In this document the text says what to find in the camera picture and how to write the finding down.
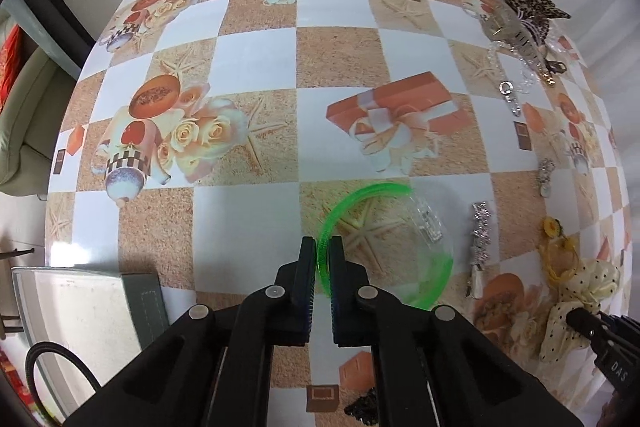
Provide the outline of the cream polka dot scrunchie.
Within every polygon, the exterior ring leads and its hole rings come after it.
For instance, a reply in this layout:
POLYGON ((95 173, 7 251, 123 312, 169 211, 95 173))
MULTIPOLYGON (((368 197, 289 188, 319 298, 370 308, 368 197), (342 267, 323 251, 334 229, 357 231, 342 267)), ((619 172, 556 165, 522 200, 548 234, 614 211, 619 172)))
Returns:
POLYGON ((559 301, 551 308, 539 352, 544 363, 555 363, 574 350, 586 349, 589 340, 568 325, 570 311, 584 310, 596 315, 603 300, 620 288, 622 273, 613 263, 601 259, 582 260, 576 272, 559 289, 559 301))

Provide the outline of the green translucent bangle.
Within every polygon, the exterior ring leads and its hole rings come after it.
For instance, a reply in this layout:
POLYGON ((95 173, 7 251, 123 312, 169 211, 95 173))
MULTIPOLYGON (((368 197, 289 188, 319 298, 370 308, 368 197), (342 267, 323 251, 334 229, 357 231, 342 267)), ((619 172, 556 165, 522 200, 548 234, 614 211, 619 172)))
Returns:
POLYGON ((403 303, 431 309, 444 292, 454 269, 454 242, 438 213, 444 236, 427 243, 413 225, 409 197, 423 192, 400 182, 370 184, 342 199, 322 204, 317 236, 319 285, 330 291, 328 247, 332 236, 341 236, 345 257, 360 263, 371 284, 383 287, 403 303))

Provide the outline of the clear plastic hair clip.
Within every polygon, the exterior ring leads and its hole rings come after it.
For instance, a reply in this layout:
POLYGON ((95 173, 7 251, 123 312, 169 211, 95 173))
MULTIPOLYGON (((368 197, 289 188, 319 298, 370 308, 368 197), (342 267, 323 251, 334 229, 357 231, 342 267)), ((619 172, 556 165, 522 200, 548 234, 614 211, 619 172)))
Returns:
POLYGON ((408 209, 413 225, 425 242, 435 244, 442 239, 444 236, 442 222, 424 198, 416 195, 410 196, 408 209))

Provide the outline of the black beaded barrette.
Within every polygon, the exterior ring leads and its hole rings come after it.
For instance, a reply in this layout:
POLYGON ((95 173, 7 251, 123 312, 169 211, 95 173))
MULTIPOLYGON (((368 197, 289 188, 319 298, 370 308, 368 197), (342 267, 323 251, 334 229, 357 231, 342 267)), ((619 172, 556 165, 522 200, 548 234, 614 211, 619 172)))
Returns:
POLYGON ((376 426, 380 421, 378 415, 378 395, 375 388, 370 388, 365 395, 344 407, 347 416, 360 421, 365 426, 376 426))

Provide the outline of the silver rhinestone star hairclip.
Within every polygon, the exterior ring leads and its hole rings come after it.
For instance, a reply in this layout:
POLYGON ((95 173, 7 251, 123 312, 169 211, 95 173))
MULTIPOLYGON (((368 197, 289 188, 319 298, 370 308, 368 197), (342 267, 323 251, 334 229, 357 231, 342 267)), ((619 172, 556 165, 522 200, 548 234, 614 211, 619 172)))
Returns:
POLYGON ((473 230, 470 246, 471 269, 466 295, 474 300, 480 299, 484 291, 484 270, 489 259, 491 211, 487 202, 473 202, 473 230))

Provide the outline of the grey jewelry tray box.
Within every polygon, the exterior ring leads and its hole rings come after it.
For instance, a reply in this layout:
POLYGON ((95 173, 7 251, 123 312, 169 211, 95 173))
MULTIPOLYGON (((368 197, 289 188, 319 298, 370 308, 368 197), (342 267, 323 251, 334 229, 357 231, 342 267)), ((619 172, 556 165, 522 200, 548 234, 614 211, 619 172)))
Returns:
POLYGON ((72 351, 101 385, 168 327, 155 274, 41 267, 12 279, 28 343, 72 351))

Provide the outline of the green leather sofa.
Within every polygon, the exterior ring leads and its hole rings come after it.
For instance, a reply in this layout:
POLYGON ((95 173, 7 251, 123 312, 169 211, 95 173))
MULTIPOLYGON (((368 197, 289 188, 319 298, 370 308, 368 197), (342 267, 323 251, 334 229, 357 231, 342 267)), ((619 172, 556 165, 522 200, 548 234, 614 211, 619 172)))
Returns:
POLYGON ((76 80, 1 11, 1 192, 10 196, 48 191, 54 148, 76 80))

